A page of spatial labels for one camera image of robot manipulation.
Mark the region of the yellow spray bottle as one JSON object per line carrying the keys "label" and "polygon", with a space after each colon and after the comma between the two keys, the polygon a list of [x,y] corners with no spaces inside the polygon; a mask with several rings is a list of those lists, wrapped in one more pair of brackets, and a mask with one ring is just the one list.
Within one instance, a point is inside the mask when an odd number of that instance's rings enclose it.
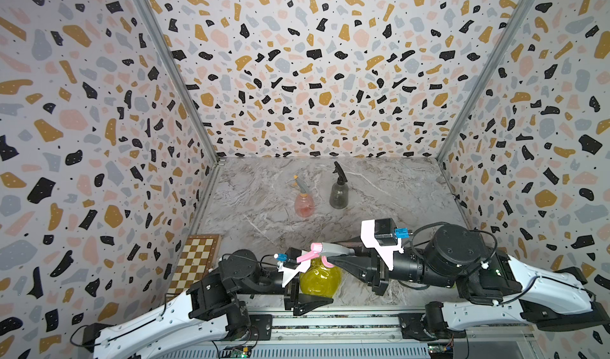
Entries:
{"label": "yellow spray bottle", "polygon": [[311,267],[300,276],[300,291],[306,295],[333,298],[342,283],[342,270],[328,268],[320,258],[311,262]]}

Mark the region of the pink grey spray nozzle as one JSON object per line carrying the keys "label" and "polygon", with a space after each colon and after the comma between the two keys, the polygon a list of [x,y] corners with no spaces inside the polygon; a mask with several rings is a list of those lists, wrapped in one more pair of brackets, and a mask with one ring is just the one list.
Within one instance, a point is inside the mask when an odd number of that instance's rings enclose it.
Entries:
{"label": "pink grey spray nozzle", "polygon": [[322,264],[327,268],[333,268],[334,265],[329,262],[329,257],[337,257],[337,256],[353,256],[355,254],[354,250],[345,246],[341,246],[339,244],[334,243],[321,243],[314,242],[310,246],[310,251],[302,254],[296,259],[298,264],[301,264],[305,261],[311,261],[316,258],[320,258]]}

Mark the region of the black spray nozzle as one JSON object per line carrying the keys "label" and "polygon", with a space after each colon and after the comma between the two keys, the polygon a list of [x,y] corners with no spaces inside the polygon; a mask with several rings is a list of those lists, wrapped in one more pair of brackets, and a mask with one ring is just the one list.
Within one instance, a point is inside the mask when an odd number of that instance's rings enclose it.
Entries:
{"label": "black spray nozzle", "polygon": [[335,161],[334,166],[335,166],[334,173],[338,176],[336,184],[345,185],[348,182],[348,179],[346,178],[346,174],[344,173],[340,163]]}

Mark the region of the orange grey spray nozzle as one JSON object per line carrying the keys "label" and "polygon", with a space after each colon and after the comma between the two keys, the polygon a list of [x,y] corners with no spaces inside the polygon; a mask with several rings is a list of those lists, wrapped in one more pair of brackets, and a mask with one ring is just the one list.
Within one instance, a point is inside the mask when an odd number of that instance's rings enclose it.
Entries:
{"label": "orange grey spray nozzle", "polygon": [[299,176],[294,176],[294,181],[300,191],[300,195],[311,194],[310,188],[305,184],[305,182],[302,181],[302,179],[300,179]]}

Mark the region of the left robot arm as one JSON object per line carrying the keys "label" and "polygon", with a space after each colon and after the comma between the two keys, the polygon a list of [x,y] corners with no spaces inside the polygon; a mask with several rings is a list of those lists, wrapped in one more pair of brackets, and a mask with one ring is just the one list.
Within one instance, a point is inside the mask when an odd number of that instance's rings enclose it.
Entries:
{"label": "left robot arm", "polygon": [[298,249],[276,264],[247,249],[225,254],[217,268],[181,293],[169,293],[158,308],[111,326],[84,327],[78,346],[95,358],[160,358],[197,342],[233,341],[258,326],[240,295],[280,295],[284,309],[302,316],[333,303],[300,291]]}

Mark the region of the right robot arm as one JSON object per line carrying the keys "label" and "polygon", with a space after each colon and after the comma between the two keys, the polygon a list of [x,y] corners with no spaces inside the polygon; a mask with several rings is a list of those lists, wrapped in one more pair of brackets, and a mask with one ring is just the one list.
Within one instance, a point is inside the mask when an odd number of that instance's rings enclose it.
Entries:
{"label": "right robot arm", "polygon": [[470,327],[526,324],[546,332],[609,323],[577,267],[551,272],[488,246],[482,230],[435,222],[398,229],[392,219],[362,223],[360,238],[324,259],[384,295],[390,282],[415,290],[455,288],[454,303],[430,301],[422,314],[400,316],[404,338],[420,342],[462,338]]}

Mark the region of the wooden chessboard box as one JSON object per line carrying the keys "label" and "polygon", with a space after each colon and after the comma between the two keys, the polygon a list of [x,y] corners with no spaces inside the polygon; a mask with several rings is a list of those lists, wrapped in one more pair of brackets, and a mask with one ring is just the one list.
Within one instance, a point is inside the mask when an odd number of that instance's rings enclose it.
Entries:
{"label": "wooden chessboard box", "polygon": [[168,292],[180,294],[213,270],[218,260],[221,240],[218,234],[189,236],[173,273]]}

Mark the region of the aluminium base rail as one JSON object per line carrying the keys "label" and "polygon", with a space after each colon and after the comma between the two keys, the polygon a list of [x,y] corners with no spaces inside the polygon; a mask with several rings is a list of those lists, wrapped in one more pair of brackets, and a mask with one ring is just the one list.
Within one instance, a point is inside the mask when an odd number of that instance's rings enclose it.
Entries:
{"label": "aluminium base rail", "polygon": [[296,317],[287,311],[251,311],[252,327],[236,341],[204,339],[211,325],[191,328],[193,343],[163,338],[137,358],[541,358],[532,329],[519,324],[468,329],[449,338],[419,342],[408,325],[417,309],[331,308]]}

